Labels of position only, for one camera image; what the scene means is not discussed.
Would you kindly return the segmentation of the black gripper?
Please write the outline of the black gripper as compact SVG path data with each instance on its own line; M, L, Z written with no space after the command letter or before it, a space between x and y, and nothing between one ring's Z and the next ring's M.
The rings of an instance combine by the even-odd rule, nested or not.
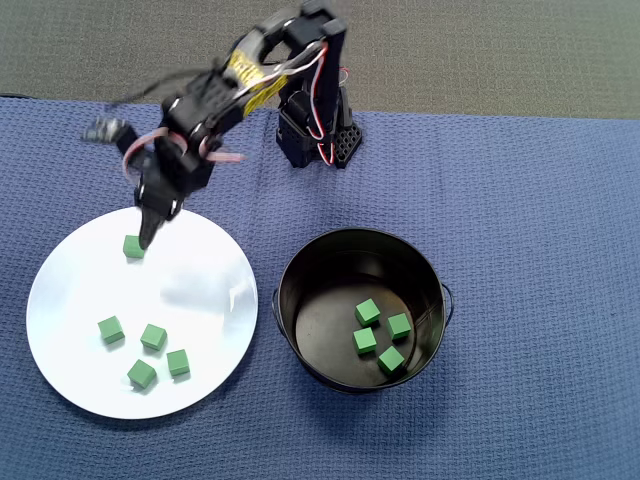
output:
M159 229L180 212L183 199L207 186L213 163L169 139L156 139L152 151L134 155L134 170L140 176L134 194L141 211L138 241L148 249Z

